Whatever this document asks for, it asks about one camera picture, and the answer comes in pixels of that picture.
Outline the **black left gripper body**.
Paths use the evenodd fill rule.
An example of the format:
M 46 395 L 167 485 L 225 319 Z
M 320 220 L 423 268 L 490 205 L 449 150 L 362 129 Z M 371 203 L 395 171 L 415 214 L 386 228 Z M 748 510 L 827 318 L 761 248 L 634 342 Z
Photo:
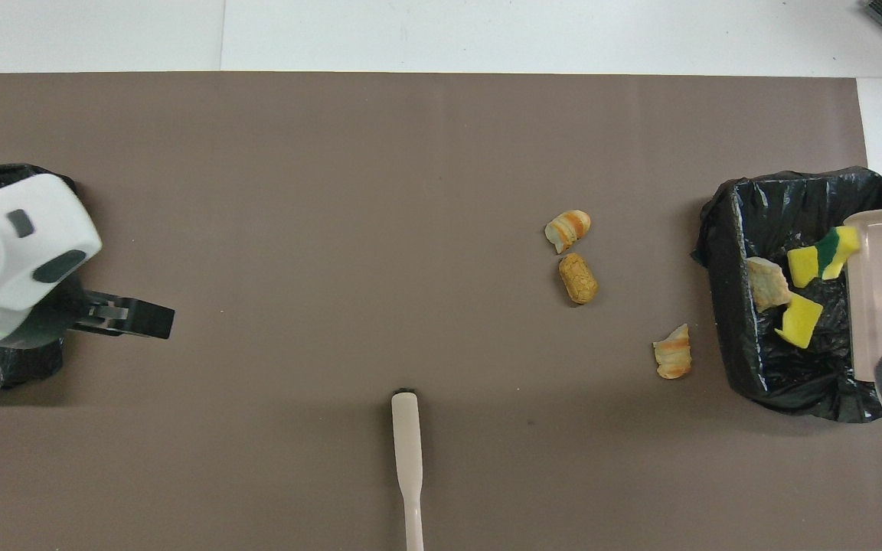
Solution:
M 32 349 L 58 341 L 81 318 L 89 316 L 91 300 L 81 283 L 61 283 L 29 311 L 20 327 L 20 348 Z

